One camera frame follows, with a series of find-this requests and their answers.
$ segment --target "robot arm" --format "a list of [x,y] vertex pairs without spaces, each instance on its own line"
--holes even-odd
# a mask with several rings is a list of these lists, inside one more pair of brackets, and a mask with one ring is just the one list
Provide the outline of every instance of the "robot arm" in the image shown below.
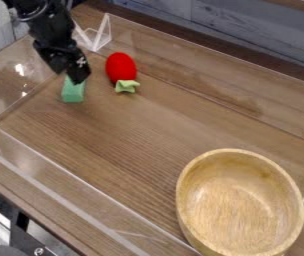
[[75,23],[60,0],[4,0],[17,9],[18,19],[29,25],[33,47],[50,69],[67,70],[75,84],[91,74],[87,57],[72,39]]

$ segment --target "bowl rim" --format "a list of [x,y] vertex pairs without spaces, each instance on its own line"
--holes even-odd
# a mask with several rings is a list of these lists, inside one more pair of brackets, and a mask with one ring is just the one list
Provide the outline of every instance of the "bowl rim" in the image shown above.
[[204,154],[201,154],[200,156],[197,156],[184,167],[179,180],[177,180],[177,185],[176,185],[176,210],[177,210],[177,218],[179,218],[179,222],[183,223],[183,227],[187,229],[187,232],[189,232],[189,234],[192,235],[192,237],[213,252],[216,252],[217,254],[221,254],[224,256],[247,256],[247,254],[236,254],[232,251],[225,250],[224,248],[217,248],[216,245],[213,245],[211,242],[208,242],[207,240],[203,241],[197,235],[197,232],[195,232],[195,229],[191,227],[189,223],[188,223],[188,218],[187,218],[187,214],[185,212],[181,212],[180,210],[180,190],[181,190],[181,184],[184,181],[184,178],[188,175],[188,172],[191,171],[192,167],[195,166],[195,164],[201,161],[204,158],[208,158],[212,155],[216,154],[221,154],[221,153],[238,153],[238,154],[244,154],[252,157],[259,158],[260,160],[263,160],[267,164],[270,164],[276,171],[279,172],[280,175],[283,175],[283,177],[287,180],[287,183],[292,189],[294,192],[294,197],[296,200],[296,204],[298,204],[298,220],[296,220],[296,226],[295,229],[292,230],[290,236],[287,237],[287,239],[283,241],[283,243],[280,245],[278,245],[274,249],[266,251],[266,252],[260,252],[256,254],[248,254],[252,256],[275,256],[275,255],[280,255],[282,253],[284,253],[288,248],[291,247],[291,245],[294,244],[294,242],[296,241],[303,226],[304,226],[304,203],[303,203],[303,196],[299,190],[299,187],[294,181],[294,179],[291,178],[290,174],[287,173],[287,171],[280,167],[280,165],[278,165],[272,160],[270,160],[267,157],[264,157],[263,155],[254,153],[248,150],[244,149],[235,149],[235,148],[224,148],[224,149],[215,149],[211,150],[208,152],[205,152]]

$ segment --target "strawberry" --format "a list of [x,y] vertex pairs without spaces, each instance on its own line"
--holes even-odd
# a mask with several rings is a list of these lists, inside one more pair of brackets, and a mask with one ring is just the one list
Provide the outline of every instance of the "strawberry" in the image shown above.
[[133,59],[123,52],[113,53],[105,63],[105,72],[113,84],[116,92],[135,93],[135,86],[140,84],[136,80],[136,63]]

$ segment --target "gray wall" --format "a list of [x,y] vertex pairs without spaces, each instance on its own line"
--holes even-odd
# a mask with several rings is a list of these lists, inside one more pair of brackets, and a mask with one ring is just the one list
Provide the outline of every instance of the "gray wall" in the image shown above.
[[208,35],[304,65],[304,12],[263,0],[115,0]]

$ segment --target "wooden bowl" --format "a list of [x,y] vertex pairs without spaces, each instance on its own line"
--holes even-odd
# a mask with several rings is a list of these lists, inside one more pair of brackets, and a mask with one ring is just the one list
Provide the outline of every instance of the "wooden bowl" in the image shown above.
[[176,189],[183,233],[204,256],[278,256],[304,223],[300,191],[266,157],[220,149],[187,165]]

